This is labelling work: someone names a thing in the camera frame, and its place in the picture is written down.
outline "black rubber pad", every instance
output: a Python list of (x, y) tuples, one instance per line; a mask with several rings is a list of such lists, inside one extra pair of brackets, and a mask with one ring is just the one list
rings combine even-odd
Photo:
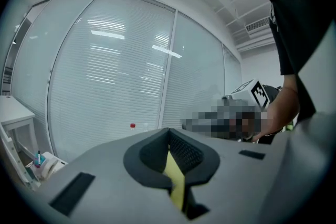
[(79, 173), (66, 188), (50, 202), (50, 206), (65, 216), (69, 216), (81, 197), (91, 185), (95, 176)]
[(264, 159), (265, 153), (260, 153), (260, 152), (255, 152), (255, 151), (247, 151), (247, 150), (242, 150), (239, 152), (239, 154), (242, 154), (247, 157), (251, 157), (254, 159)]

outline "black t-shirt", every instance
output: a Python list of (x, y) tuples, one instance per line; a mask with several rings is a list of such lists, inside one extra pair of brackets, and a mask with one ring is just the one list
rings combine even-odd
[(278, 48), (281, 74), (295, 74), (297, 78), (300, 121), (312, 116), (315, 108), (298, 73), (334, 19), (335, 3), (334, 0), (270, 1), (274, 13), (270, 27)]

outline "person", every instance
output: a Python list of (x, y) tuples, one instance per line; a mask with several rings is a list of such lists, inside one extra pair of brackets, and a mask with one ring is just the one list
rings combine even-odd
[(253, 138), (254, 141), (281, 129), (299, 111), (298, 122), (315, 113), (298, 73), (334, 20), (333, 0), (270, 1), (270, 28), (278, 49), (284, 84), (267, 109), (267, 124)]

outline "white desk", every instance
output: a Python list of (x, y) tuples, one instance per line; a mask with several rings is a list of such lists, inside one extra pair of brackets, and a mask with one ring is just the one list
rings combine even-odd
[(29, 136), (32, 142), (33, 151), (30, 152), (26, 147), (22, 146), (18, 141), (19, 146), (29, 157), (34, 159), (34, 153), (38, 151), (37, 141), (35, 137), (34, 121), (35, 114), (24, 107), (12, 96), (0, 96), (0, 124), (5, 131), (10, 131), (25, 125), (29, 126)]

